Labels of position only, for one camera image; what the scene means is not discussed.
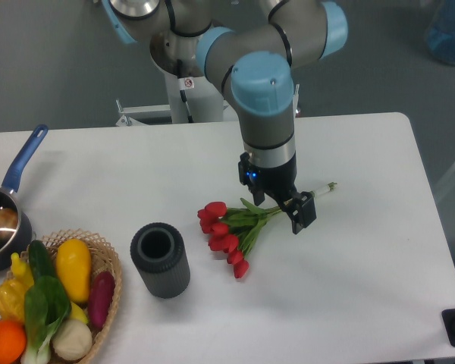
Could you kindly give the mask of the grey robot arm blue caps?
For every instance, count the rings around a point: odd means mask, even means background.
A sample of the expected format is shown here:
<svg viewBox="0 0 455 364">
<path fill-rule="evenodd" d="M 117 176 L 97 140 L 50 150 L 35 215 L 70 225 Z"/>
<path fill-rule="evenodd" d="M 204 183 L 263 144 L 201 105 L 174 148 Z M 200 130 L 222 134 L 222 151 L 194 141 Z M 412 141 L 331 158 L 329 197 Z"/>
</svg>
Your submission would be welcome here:
<svg viewBox="0 0 455 364">
<path fill-rule="evenodd" d="M 213 17 L 211 1 L 106 1 L 117 31 L 148 40 L 153 61 L 177 80 L 202 77 L 236 112 L 244 151 L 239 178 L 256 205 L 272 198 L 294 233 L 316 218 L 296 189 L 296 104 L 291 71 L 342 49 L 343 9 L 331 1 L 261 1 L 264 26 L 236 33 Z"/>
</svg>

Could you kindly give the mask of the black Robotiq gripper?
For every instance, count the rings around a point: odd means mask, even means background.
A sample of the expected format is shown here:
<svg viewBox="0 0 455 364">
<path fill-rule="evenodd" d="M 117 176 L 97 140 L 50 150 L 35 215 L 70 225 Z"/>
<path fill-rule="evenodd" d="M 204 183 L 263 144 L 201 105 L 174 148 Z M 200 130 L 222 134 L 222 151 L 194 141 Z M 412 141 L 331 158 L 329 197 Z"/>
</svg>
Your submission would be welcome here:
<svg viewBox="0 0 455 364">
<path fill-rule="evenodd" d="M 238 174 L 241 184 L 253 195 L 255 206 L 260 206 L 265 201 L 265 195 L 270 196 L 276 203 L 283 202 L 282 210 L 291 220 L 293 234 L 298 234 L 316 220 L 313 194 L 295 191 L 295 155 L 283 165 L 262 168 L 252 164 L 248 153 L 244 152 L 238 162 Z"/>
</svg>

